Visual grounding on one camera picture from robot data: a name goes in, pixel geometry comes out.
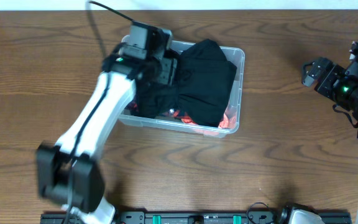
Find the salmon pink garment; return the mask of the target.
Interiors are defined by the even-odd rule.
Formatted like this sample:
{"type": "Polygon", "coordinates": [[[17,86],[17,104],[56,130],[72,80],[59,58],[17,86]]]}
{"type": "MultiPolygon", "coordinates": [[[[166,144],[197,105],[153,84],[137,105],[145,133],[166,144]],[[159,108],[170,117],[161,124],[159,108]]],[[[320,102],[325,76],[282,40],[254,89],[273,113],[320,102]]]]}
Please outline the salmon pink garment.
{"type": "MultiPolygon", "coordinates": [[[[234,111],[235,107],[228,104],[223,114],[223,118],[219,123],[220,129],[234,129],[237,122],[237,111],[234,111]]],[[[180,119],[185,124],[197,125],[188,115],[185,113],[184,117],[180,119]]]]}

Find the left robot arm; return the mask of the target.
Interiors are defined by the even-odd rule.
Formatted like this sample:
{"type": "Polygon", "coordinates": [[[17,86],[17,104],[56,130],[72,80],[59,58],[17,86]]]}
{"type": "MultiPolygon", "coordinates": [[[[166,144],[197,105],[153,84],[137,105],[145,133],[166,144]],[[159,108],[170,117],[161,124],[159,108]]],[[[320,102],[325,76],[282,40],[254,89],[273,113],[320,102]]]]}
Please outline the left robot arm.
{"type": "Polygon", "coordinates": [[[104,145],[119,115],[135,98],[137,84],[168,86],[178,64],[178,54],[128,53],[117,46],[101,66],[96,88],[73,125],[55,144],[36,150],[40,197],[61,205],[66,215],[83,223],[113,223],[115,207],[104,196],[105,181],[99,168],[104,145]]]}

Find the red navy plaid shirt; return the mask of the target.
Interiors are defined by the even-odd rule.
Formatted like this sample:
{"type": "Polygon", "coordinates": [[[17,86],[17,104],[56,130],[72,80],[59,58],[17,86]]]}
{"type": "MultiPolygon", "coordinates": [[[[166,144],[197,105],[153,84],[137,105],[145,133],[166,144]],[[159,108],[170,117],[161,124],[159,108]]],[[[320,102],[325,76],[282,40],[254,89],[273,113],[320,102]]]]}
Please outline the red navy plaid shirt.
{"type": "MultiPolygon", "coordinates": [[[[132,116],[140,116],[140,111],[137,103],[135,101],[130,102],[126,106],[124,113],[130,114],[132,116]]],[[[187,112],[178,109],[169,109],[168,111],[158,114],[155,119],[182,122],[186,124],[193,123],[193,120],[187,112]]]]}

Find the black hooded sweatshirt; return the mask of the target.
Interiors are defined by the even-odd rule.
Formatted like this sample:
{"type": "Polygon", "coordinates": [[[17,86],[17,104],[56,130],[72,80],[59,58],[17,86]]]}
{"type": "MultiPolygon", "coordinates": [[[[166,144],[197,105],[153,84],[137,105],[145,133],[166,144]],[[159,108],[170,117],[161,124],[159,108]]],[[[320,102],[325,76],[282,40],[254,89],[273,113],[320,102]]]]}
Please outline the black hooded sweatshirt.
{"type": "Polygon", "coordinates": [[[177,59],[173,85],[137,83],[131,115],[155,118],[175,109],[198,125],[217,128],[229,103],[237,67],[209,39],[192,45],[177,59]]]}

